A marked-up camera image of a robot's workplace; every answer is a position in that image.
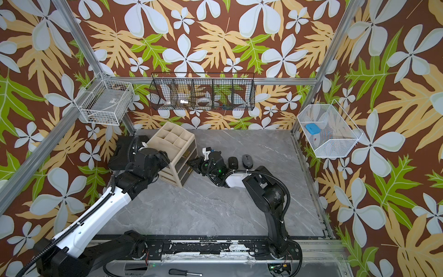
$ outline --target computer mouse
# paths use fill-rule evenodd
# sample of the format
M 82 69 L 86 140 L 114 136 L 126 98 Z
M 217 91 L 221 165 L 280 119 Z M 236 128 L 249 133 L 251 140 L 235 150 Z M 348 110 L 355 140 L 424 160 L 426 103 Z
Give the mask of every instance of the computer mouse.
M 254 163 L 252 162 L 251 155 L 245 154 L 245 155 L 242 156 L 241 160 L 243 161 L 243 166 L 246 169 L 251 169 L 252 166 L 254 165 Z

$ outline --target white wire basket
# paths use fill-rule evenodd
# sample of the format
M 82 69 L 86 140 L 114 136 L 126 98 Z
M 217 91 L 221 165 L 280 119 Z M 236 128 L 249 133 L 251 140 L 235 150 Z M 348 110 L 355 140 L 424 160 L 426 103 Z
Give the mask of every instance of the white wire basket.
M 338 109 L 334 103 L 312 104 L 297 116 L 317 158 L 344 158 L 363 136 L 347 112 L 338 103 L 337 106 Z M 351 122 L 355 126 L 354 130 L 349 126 Z M 311 134 L 307 129 L 309 124 L 315 124 L 319 133 Z
M 108 79 L 99 80 L 78 109 L 88 123 L 119 126 L 134 97 L 129 82 Z

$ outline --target floral wallpaper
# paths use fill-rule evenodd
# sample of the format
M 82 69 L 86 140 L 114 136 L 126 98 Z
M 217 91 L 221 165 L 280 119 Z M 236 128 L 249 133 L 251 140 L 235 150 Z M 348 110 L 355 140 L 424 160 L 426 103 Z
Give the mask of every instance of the floral wallpaper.
M 103 71 L 132 77 L 208 72 L 313 78 L 347 5 L 344 0 L 68 2 Z M 166 121 L 190 129 L 290 129 L 308 90 L 258 86 L 256 107 L 248 112 L 156 111 L 150 107 L 149 84 L 135 85 L 129 115 L 136 128 L 145 129 Z
M 442 11 L 440 0 L 367 1 L 315 97 L 337 100 L 363 138 L 320 159 L 297 132 L 354 276 L 443 276 Z
M 50 0 L 0 0 L 0 193 L 92 78 Z M 63 230 L 103 192 L 123 128 L 77 122 L 0 217 L 0 275 L 13 277 L 42 237 Z M 38 276 L 32 268 L 27 276 Z

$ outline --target screwdriver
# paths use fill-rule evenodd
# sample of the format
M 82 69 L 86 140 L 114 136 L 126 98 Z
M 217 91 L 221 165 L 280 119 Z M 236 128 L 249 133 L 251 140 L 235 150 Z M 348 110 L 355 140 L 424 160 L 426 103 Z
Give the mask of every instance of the screwdriver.
M 203 274 L 200 274 L 200 273 L 192 273 L 192 272 L 188 272 L 187 270 L 180 270 L 180 269 L 170 269 L 170 270 L 169 270 L 169 275 L 183 275 L 183 276 L 193 275 L 193 276 L 203 276 Z

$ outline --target gray marble surface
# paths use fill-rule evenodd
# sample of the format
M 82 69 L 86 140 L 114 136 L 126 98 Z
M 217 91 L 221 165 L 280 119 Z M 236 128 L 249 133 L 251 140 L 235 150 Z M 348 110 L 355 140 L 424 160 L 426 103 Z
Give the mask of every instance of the gray marble surface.
M 153 130 L 138 134 L 151 135 Z M 212 147 L 228 157 L 250 154 L 254 167 L 264 165 L 291 193 L 285 215 L 292 236 L 322 236 L 319 216 L 302 174 L 289 131 L 193 130 L 198 149 Z M 99 234 L 267 235 L 264 213 L 244 188 L 216 187 L 193 172 L 183 188 L 158 180 L 120 210 Z

